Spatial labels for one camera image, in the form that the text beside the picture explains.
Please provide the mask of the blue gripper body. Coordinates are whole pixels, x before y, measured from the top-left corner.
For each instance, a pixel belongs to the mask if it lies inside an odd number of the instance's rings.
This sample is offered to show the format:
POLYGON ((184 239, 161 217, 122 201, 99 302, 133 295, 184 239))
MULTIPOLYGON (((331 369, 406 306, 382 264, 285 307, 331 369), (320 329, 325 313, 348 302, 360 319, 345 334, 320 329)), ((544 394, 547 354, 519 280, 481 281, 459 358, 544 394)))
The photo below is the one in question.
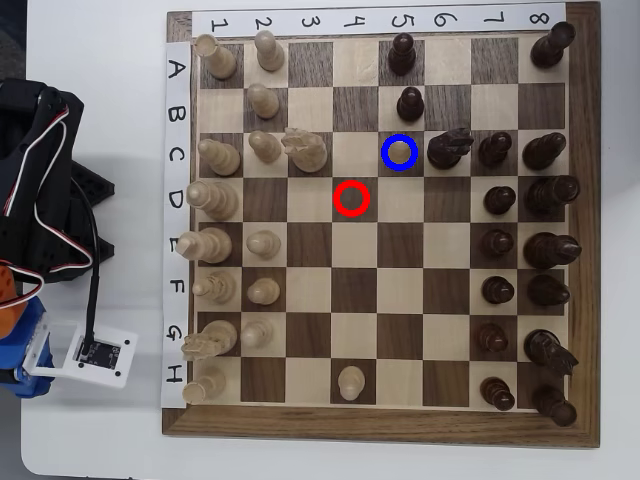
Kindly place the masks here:
POLYGON ((34 398, 49 392, 53 377, 30 376, 22 364, 37 322, 45 312, 38 297, 26 303, 26 308, 13 331, 1 340, 1 386, 19 398, 34 398))

